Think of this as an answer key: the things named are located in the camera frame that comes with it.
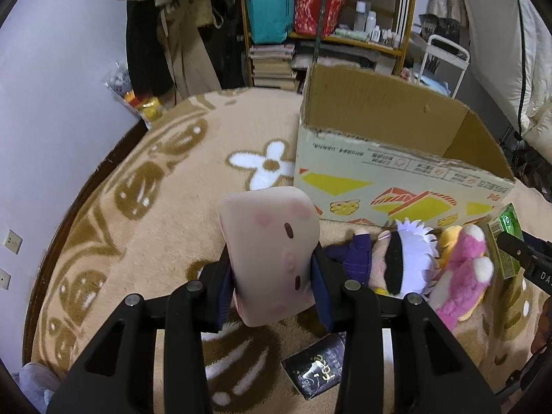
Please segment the beige hanging coat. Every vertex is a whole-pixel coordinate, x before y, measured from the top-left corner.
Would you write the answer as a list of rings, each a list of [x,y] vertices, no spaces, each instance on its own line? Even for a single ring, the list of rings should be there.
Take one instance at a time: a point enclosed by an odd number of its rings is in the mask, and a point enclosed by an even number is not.
[[[189,0],[176,0],[161,9],[157,38],[171,79],[169,90],[160,96],[165,108],[173,108],[190,96],[222,89]]]

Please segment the white rolling cart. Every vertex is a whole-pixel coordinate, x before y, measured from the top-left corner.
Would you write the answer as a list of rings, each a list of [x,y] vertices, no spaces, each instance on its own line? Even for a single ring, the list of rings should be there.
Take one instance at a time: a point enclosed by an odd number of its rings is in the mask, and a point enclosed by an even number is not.
[[[438,34],[431,34],[428,39],[423,39],[421,34],[411,33],[411,41],[413,41],[416,47],[423,51],[421,65],[418,67],[417,71],[414,71],[415,83],[418,85],[424,84],[431,90],[439,92],[441,95],[448,95],[451,98],[455,98],[471,62],[469,51],[461,47],[460,44],[439,36]],[[456,86],[452,91],[438,82],[434,72],[430,72],[425,77],[427,64],[430,59],[436,59],[438,65],[447,63],[449,66],[460,71]]]

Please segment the cream folded mattress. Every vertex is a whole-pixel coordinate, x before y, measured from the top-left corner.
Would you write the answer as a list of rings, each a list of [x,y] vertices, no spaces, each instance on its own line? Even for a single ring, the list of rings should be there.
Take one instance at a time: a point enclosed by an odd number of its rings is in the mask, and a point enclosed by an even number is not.
[[[530,0],[464,0],[475,76],[513,128],[551,159],[551,34]]]

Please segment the pink toast plush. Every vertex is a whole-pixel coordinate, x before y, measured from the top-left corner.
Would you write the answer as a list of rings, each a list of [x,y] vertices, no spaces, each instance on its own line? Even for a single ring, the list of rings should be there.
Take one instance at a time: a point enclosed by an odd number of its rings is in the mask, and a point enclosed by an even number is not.
[[[319,216],[294,186],[225,197],[221,231],[236,281],[234,303],[249,327],[292,318],[314,305],[310,261],[319,242]]]

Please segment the white-haired character plush doll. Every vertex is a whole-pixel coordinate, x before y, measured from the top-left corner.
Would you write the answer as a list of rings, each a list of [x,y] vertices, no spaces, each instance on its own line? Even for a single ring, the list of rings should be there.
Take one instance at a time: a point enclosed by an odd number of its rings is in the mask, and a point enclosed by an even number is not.
[[[439,274],[437,236],[422,220],[397,220],[375,240],[359,229],[351,240],[330,245],[325,252],[347,278],[385,296],[426,296]]]

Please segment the green tea box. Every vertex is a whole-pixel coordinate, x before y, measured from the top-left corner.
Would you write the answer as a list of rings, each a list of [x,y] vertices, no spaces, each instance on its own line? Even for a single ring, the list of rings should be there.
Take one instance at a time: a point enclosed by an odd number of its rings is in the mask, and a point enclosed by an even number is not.
[[[504,280],[515,278],[520,269],[518,254],[511,246],[523,240],[518,214],[512,203],[493,209],[481,223],[490,258],[498,265]]]

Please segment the red patterned gift bag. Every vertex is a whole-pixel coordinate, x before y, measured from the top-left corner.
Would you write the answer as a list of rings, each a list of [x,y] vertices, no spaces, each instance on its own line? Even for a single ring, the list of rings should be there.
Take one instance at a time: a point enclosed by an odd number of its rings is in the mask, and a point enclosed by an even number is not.
[[[326,0],[322,37],[331,35],[337,27],[346,0]],[[315,36],[318,33],[322,0],[295,0],[294,31]]]

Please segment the black hanging garment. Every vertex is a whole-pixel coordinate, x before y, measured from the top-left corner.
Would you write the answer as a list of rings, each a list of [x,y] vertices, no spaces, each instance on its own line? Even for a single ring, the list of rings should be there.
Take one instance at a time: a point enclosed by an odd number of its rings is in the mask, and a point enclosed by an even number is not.
[[[135,95],[162,96],[174,84],[158,38],[159,19],[154,1],[126,1],[126,60]]]

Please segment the teal storage bag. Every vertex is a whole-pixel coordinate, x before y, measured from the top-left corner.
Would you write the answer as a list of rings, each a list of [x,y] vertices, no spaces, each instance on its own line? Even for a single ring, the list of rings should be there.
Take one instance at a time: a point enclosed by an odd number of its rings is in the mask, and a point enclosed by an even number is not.
[[[281,44],[292,31],[295,0],[246,0],[255,45]]]

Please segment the stack of books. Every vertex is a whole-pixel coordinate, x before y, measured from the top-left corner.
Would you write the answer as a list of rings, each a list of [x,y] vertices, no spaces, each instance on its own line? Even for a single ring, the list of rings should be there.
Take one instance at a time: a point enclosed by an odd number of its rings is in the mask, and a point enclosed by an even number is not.
[[[297,72],[292,67],[296,46],[290,44],[255,45],[248,52],[255,87],[297,92]]]

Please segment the white wall socket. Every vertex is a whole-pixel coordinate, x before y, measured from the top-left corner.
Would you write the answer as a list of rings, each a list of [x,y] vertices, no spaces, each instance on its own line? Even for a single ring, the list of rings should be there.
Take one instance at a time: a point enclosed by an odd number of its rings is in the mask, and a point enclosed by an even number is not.
[[[8,230],[4,240],[4,247],[14,254],[18,254],[21,249],[22,237],[12,230]]]
[[[0,269],[0,288],[4,290],[9,289],[9,283],[11,280],[11,275],[7,271]]]

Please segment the open cardboard box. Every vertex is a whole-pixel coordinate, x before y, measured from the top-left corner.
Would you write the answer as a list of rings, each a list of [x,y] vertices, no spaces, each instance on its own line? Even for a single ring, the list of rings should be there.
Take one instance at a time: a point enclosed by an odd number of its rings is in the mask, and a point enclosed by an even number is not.
[[[325,220],[473,223],[515,185],[485,124],[456,99],[360,68],[314,65],[294,183]]]

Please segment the black tissue pack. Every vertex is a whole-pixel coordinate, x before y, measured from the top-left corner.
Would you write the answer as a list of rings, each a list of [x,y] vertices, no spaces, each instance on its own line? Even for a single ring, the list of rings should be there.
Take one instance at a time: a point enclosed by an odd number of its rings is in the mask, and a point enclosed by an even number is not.
[[[345,334],[328,334],[282,361],[292,385],[305,400],[311,400],[341,382],[345,339]]]

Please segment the white toiletry bottles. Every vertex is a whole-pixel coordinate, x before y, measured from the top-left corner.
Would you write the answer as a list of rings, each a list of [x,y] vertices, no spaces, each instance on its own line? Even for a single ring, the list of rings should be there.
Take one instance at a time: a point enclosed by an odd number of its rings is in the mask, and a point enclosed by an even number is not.
[[[376,12],[369,9],[368,2],[361,0],[356,2],[353,33],[361,41],[381,44],[392,49],[398,49],[401,43],[401,36],[378,25]]]

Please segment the pink and white plush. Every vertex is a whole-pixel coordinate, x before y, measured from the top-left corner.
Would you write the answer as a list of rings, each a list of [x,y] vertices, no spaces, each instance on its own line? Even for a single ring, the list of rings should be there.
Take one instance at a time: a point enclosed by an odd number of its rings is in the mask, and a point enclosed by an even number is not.
[[[450,331],[469,318],[492,281],[494,265],[485,251],[484,231],[468,224],[462,227],[446,268],[439,266],[428,304]]]

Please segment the snack bags on floor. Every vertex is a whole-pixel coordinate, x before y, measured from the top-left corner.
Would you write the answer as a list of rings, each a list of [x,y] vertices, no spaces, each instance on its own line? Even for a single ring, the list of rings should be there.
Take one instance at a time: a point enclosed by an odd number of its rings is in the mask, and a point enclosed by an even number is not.
[[[126,63],[117,62],[115,67],[105,76],[104,85],[116,101],[145,123],[147,129],[150,129],[151,125],[159,120],[165,112],[165,108],[158,97],[139,96],[134,92]]]

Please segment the yellow plush toy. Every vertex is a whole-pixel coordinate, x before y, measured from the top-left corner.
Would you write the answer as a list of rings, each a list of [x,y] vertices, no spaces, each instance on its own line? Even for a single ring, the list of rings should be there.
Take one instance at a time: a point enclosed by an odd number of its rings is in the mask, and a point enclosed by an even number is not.
[[[438,240],[438,251],[440,252],[438,264],[441,269],[446,268],[457,240],[459,239],[461,230],[462,227],[460,225],[451,225],[441,233]]]

